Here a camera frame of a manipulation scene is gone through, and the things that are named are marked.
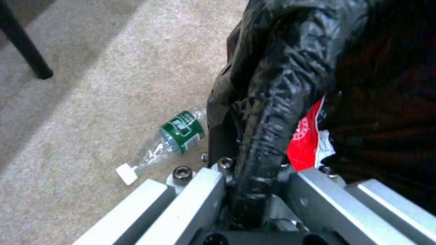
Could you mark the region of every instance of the bottle cap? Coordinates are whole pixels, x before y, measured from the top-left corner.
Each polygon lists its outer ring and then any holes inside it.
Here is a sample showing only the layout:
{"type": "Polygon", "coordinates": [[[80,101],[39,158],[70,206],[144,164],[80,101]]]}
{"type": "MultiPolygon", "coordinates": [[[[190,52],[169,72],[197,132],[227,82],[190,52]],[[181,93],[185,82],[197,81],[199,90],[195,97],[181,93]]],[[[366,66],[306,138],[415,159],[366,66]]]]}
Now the bottle cap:
{"type": "Polygon", "coordinates": [[[138,178],[135,171],[127,163],[116,168],[116,172],[126,185],[130,185],[138,178]]]}

